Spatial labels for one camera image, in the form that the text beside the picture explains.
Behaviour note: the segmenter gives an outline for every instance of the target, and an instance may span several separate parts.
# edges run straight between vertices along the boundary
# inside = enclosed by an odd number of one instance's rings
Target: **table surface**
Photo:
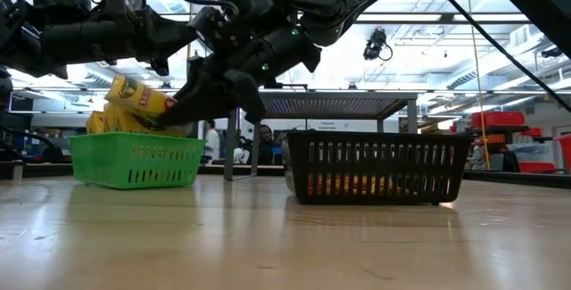
[[[571,191],[475,181],[440,207],[301,206],[282,178],[4,182],[0,289],[568,289],[570,212]]]

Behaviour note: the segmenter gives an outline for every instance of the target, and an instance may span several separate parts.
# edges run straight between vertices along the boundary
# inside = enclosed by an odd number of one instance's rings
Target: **black basket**
[[[290,132],[287,186],[301,203],[448,203],[456,200],[473,137]]]

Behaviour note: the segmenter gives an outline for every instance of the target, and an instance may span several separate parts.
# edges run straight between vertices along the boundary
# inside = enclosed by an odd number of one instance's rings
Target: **green plastic basket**
[[[78,181],[118,189],[174,187],[194,183],[204,141],[104,133],[72,137],[70,149]]]

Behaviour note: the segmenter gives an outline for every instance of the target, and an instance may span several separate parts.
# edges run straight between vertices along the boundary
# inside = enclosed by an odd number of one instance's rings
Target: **yellow package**
[[[92,112],[86,123],[88,134],[98,134],[104,132],[104,120],[102,112]]]
[[[119,107],[109,104],[105,106],[103,112],[103,132],[109,133],[115,131],[115,113]]]
[[[105,99],[153,124],[157,123],[160,114],[177,102],[168,95],[124,76],[115,78]]]
[[[126,109],[114,106],[115,121],[114,130],[130,133],[167,135],[172,137],[185,137],[186,132],[183,130],[173,130],[171,128],[163,128],[152,122],[129,112]]]

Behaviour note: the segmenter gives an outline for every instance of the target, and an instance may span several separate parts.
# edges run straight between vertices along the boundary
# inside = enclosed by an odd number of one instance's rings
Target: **person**
[[[260,125],[260,156],[258,163],[272,165],[274,163],[274,147],[278,144],[274,141],[271,128],[268,125]]]
[[[206,146],[204,147],[206,155],[210,156],[213,161],[220,158],[220,135],[216,131],[216,122],[214,120],[206,120]]]

